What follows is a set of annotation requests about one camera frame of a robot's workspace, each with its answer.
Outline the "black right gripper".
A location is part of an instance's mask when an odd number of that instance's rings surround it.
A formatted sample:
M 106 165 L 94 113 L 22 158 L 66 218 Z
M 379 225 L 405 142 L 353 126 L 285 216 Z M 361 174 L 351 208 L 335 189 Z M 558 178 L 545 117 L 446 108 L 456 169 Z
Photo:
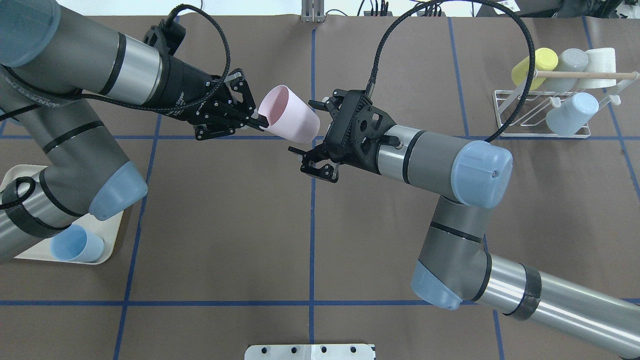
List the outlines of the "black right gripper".
M 379 173 L 380 146 L 398 146 L 398 136 L 387 134 L 395 121 L 375 107 L 363 89 L 334 89 L 331 96 L 311 99 L 308 105 L 328 112 L 333 120 L 322 145 L 307 151 L 288 146 L 300 159 L 300 172 L 307 176 L 337 183 L 339 164 Z

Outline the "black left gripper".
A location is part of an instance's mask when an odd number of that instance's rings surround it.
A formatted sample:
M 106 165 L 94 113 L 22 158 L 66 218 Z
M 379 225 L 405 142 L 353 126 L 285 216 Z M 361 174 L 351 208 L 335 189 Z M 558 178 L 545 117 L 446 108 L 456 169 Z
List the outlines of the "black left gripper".
M 160 80 L 155 89 L 155 112 L 183 122 L 194 123 L 194 137 L 207 141 L 236 134 L 246 126 L 264 132 L 268 120 L 257 113 L 243 69 L 233 69 L 217 92 L 199 102 L 221 77 L 207 74 L 173 55 L 160 53 Z M 235 114 L 224 112 L 230 106 Z

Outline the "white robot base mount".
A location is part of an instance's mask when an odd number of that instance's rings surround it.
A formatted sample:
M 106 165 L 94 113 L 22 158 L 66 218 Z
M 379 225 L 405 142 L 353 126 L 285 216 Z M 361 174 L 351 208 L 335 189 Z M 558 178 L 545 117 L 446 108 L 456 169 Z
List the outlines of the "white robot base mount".
M 374 344 L 256 344 L 249 346 L 245 360 L 375 360 Z

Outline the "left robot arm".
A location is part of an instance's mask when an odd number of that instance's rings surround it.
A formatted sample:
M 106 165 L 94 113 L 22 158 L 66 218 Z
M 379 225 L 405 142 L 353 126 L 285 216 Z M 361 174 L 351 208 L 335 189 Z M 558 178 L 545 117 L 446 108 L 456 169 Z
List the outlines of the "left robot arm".
M 59 235 L 87 214 L 105 221 L 147 194 L 147 183 L 89 100 L 193 125 L 196 139 L 263 131 L 244 84 L 230 70 L 221 26 L 190 4 L 174 7 L 139 41 L 55 0 L 1 2 L 1 120 L 20 123 L 50 160 L 1 191 L 1 261 Z M 221 37 L 225 66 L 210 75 L 175 57 L 192 10 Z

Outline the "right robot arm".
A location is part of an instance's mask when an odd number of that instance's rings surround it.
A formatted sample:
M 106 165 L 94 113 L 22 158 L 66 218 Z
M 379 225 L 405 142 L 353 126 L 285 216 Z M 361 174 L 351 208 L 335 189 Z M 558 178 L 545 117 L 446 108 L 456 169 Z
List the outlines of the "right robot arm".
M 639 142 L 496 140 L 514 157 L 485 248 L 639 305 Z M 380 359 L 615 360 L 617 356 L 487 306 L 431 306 L 410 288 L 436 195 L 350 166 L 311 182 L 309 337 L 367 342 Z

